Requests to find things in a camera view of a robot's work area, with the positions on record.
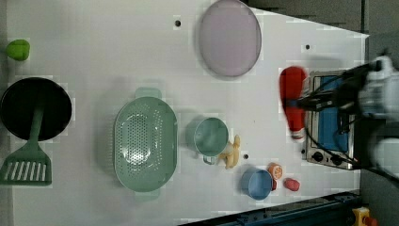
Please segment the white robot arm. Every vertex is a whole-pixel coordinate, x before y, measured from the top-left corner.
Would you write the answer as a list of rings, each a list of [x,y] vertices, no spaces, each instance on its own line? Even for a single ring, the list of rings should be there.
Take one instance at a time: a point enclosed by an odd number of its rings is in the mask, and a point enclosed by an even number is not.
[[[308,161],[398,178],[398,71],[389,57],[343,71],[288,67],[279,95]]]

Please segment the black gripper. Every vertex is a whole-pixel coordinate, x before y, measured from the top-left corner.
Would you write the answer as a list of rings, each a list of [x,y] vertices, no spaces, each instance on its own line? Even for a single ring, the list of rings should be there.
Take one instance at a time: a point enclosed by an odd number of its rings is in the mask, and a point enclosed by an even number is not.
[[[368,64],[346,70],[341,74],[342,83],[330,94],[284,99],[284,106],[296,107],[304,111],[320,112],[335,107],[350,115],[360,115],[359,92],[364,88],[366,76],[370,71]]]

